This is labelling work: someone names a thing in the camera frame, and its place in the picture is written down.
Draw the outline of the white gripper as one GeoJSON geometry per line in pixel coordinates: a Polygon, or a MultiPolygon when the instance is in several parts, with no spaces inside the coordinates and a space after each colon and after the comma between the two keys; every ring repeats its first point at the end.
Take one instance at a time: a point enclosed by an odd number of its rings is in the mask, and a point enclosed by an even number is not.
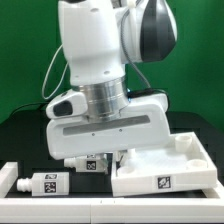
{"type": "Polygon", "coordinates": [[[136,157],[137,148],[165,145],[170,138],[165,94],[134,98],[120,117],[90,123],[84,116],[52,119],[47,125],[49,154],[56,160],[127,150],[120,165],[136,157]]]}

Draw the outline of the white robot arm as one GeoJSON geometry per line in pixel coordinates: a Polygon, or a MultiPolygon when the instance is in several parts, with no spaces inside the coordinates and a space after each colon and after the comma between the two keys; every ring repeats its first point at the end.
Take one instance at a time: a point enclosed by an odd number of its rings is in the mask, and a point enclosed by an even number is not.
{"type": "Polygon", "coordinates": [[[125,65],[164,59],[177,41],[166,0],[59,0],[59,27],[71,89],[47,106],[49,154],[56,160],[169,141],[168,97],[130,92],[125,65]]]}

